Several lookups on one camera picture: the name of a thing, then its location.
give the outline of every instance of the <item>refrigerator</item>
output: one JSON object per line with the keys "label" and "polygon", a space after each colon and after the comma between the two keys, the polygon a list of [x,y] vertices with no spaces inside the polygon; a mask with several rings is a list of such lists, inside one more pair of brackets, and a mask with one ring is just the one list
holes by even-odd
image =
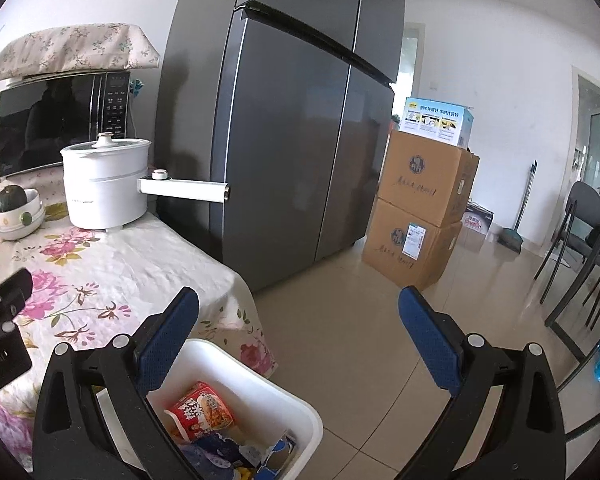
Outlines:
{"label": "refrigerator", "polygon": [[178,0],[155,164],[227,182],[160,197],[180,235],[259,290],[365,235],[394,100],[405,0]]}

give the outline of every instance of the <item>brown cardboard box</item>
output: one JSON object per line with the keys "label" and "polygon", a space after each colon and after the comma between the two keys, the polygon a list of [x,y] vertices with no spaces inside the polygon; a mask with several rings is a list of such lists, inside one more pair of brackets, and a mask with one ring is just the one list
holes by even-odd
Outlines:
{"label": "brown cardboard box", "polygon": [[462,219],[480,158],[462,148],[396,130],[378,197],[442,227]]}
{"label": "brown cardboard box", "polygon": [[397,285],[424,290],[445,272],[461,228],[462,222],[436,227],[378,199],[362,260]]}

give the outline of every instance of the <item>electric cooking pot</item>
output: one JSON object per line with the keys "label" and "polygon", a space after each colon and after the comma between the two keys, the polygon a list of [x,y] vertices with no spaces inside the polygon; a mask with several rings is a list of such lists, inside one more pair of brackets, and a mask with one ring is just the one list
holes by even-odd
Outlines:
{"label": "electric cooking pot", "polygon": [[224,202],[227,184],[174,180],[165,170],[149,176],[151,142],[144,139],[113,139],[98,135],[62,149],[64,192],[69,218],[83,229],[109,229],[140,218],[147,210],[147,194]]}

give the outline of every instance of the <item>green pumpkin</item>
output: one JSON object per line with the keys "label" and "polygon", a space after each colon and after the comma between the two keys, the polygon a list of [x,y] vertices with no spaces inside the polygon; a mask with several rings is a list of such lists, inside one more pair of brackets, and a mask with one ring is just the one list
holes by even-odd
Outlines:
{"label": "green pumpkin", "polygon": [[0,213],[13,211],[27,203],[27,194],[20,186],[6,186],[0,192]]}

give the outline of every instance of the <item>gray chair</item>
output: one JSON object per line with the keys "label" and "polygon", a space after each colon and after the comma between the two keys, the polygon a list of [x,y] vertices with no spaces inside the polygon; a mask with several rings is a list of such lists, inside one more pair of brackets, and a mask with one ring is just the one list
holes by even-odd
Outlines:
{"label": "gray chair", "polygon": [[[542,269],[544,269],[544,266],[549,260],[549,257],[554,252],[554,249],[556,248],[558,243],[562,241],[562,246],[560,247],[560,254],[558,255],[558,260],[555,263],[555,267],[551,273],[549,282],[547,283],[546,288],[542,293],[540,303],[544,302],[546,295],[549,292],[549,288],[554,282],[554,278],[556,273],[558,272],[558,267],[560,267],[560,262],[562,261],[562,256],[564,254],[565,248],[569,247],[573,249],[577,253],[581,254],[583,258],[586,258],[591,254],[591,247],[589,247],[586,241],[584,241],[582,238],[571,233],[571,228],[573,226],[573,220],[575,218],[582,220],[591,228],[600,226],[600,195],[595,189],[589,186],[589,184],[585,184],[584,182],[575,182],[573,186],[571,186],[571,190],[569,192],[569,198],[565,206],[565,213],[566,214],[564,216],[564,219],[562,220],[560,229],[554,237],[554,241],[551,245],[551,248],[544,257],[544,261],[538,269],[538,272],[536,272],[536,275],[534,276],[534,280],[536,280],[540,275],[540,272],[542,272]],[[596,265],[600,267],[600,254],[596,258]],[[591,311],[592,313],[596,309],[599,299],[600,294],[598,294],[596,303]]]}

